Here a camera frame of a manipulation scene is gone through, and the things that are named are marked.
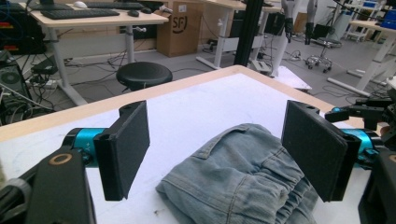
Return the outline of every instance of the chair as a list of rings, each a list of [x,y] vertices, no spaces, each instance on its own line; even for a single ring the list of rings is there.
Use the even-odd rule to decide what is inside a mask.
[[[317,40],[313,39],[313,43],[320,45],[323,47],[320,55],[311,55],[305,61],[305,64],[308,65],[308,69],[312,69],[315,66],[319,66],[321,63],[325,66],[323,69],[323,73],[327,73],[332,70],[332,60],[326,58],[326,50],[332,48],[341,48],[342,44],[340,41],[333,40],[330,38],[320,37]]]
[[[131,91],[139,91],[157,86],[173,79],[172,72],[157,63],[128,63],[122,66],[116,74],[117,81]]]

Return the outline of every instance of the white desk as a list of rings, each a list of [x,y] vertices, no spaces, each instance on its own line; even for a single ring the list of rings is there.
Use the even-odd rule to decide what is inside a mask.
[[[381,74],[381,77],[393,77],[396,71],[396,55],[389,55],[389,52],[392,50],[392,48],[394,48],[393,43],[396,39],[396,30],[377,26],[375,25],[375,21],[352,21],[350,24],[381,31],[387,36],[387,40],[384,44],[382,44],[381,49],[374,56],[373,60],[370,62],[367,70],[364,73],[353,70],[347,71],[351,75],[361,77],[361,80],[359,80],[356,86],[347,85],[346,83],[340,82],[332,77],[329,77],[327,80],[360,95],[370,96],[369,92],[364,91],[369,81],[374,81],[374,78]]]
[[[126,11],[119,10],[120,15],[115,17],[97,17],[87,19],[73,19],[73,20],[51,20],[41,15],[39,11],[31,11],[30,14],[38,20],[44,27],[49,29],[49,38],[54,49],[54,57],[58,65],[61,80],[59,86],[61,89],[73,100],[76,105],[85,105],[87,102],[70,86],[66,70],[64,68],[64,58],[61,53],[60,43],[56,34],[57,29],[63,28],[80,28],[80,27],[94,27],[94,26],[126,26],[125,43],[128,54],[128,63],[134,62],[134,36],[133,25],[147,25],[147,24],[161,24],[167,22],[168,19],[155,14],[140,13],[138,18],[128,16]],[[105,45],[107,42],[100,41],[100,45]]]
[[[207,140],[236,124],[259,123],[280,137],[289,99],[323,112],[332,109],[246,67],[231,66],[1,127],[0,160],[7,178],[18,177],[57,149],[71,129],[109,127],[120,106],[148,100],[150,146],[128,200],[106,202],[98,169],[87,169],[95,213],[98,223],[178,223],[155,191],[160,180]],[[348,124],[362,127],[361,119]],[[353,171],[342,202],[318,202],[317,222],[360,223],[357,204],[369,174]]]
[[[222,53],[226,52],[226,51],[235,51],[238,46],[238,40],[239,40],[238,37],[228,38],[225,35],[229,15],[231,12],[233,12],[235,10],[245,10],[246,5],[240,1],[232,1],[232,0],[200,0],[200,1],[204,2],[206,4],[221,7],[221,12],[219,14],[220,14],[220,19],[221,19],[222,25],[221,25],[220,31],[219,31],[218,45],[216,46],[215,61],[212,63],[212,62],[208,61],[207,59],[204,59],[203,57],[197,57],[196,59],[199,62],[204,63],[209,67],[212,67],[214,69],[220,69]],[[263,7],[262,8],[262,11],[264,12],[264,14],[262,16],[262,23],[260,24],[260,28],[259,28],[259,35],[254,38],[253,45],[252,45],[252,48],[254,49],[254,51],[253,51],[254,59],[257,58],[259,49],[262,46],[262,41],[264,40],[264,28],[265,28],[265,23],[267,22],[267,19],[268,19],[268,13],[279,12],[280,10],[281,10],[280,7]]]

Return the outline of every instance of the folded jeans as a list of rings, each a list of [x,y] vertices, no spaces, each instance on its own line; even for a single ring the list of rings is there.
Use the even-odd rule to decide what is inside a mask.
[[[156,190],[195,223],[316,223],[318,195],[280,140],[258,124],[212,138]]]

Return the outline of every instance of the floor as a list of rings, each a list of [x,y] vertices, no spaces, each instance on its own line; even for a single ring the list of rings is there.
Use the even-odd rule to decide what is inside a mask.
[[[271,64],[272,58],[277,52],[277,42],[284,36],[268,35],[265,38],[265,45],[262,49],[262,59]],[[304,41],[296,36],[288,44],[286,52],[283,55],[281,65],[286,66],[296,76],[308,84],[312,90],[308,93],[319,99],[336,106],[350,105],[360,98],[356,94],[341,87],[335,86],[327,81],[328,77],[333,77],[345,83],[357,83],[358,78],[347,74],[347,69],[364,70],[367,64],[373,59],[377,52],[379,45],[374,42],[356,42],[354,40],[342,39],[343,46],[339,49],[329,49],[326,56],[333,61],[332,70],[328,73],[323,73],[323,67],[314,67],[308,69],[305,65],[304,59],[311,54],[320,54],[322,47],[312,44],[306,46]],[[139,51],[135,54],[135,59],[138,62],[150,61],[163,64],[168,67],[174,75],[174,80],[179,80],[186,77],[196,76],[204,72],[211,71],[212,68],[195,60],[196,56],[214,59],[214,52],[209,52],[208,46],[202,45],[196,54],[185,55],[181,57],[168,58],[156,51]],[[301,60],[293,60],[292,55],[301,54]],[[35,58],[30,58],[23,68],[24,76],[31,75],[29,67],[31,64],[38,63],[45,59],[45,56],[40,55]],[[234,55],[232,52],[224,53],[221,61],[221,67],[233,65]],[[19,59],[22,66],[24,58]],[[91,103],[116,95],[124,94],[128,91],[123,91],[124,87],[116,80],[115,73],[121,64],[125,64],[126,59],[123,54],[94,56],[87,58],[74,58],[66,63],[66,71],[69,75],[70,83],[83,96],[83,98]],[[368,92],[374,95],[384,93],[384,87],[376,84],[369,84]],[[65,110],[71,108],[74,104],[62,92],[62,90],[43,90],[38,92],[37,88],[31,88],[31,93],[34,99],[41,96],[40,104],[51,107],[55,111]]]

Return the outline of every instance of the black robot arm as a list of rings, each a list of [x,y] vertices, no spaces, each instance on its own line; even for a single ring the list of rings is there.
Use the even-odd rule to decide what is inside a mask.
[[[99,167],[107,201],[127,198],[149,147],[147,104],[119,112],[109,128],[73,129],[59,149],[9,180],[0,190],[0,223],[95,223],[87,166]]]

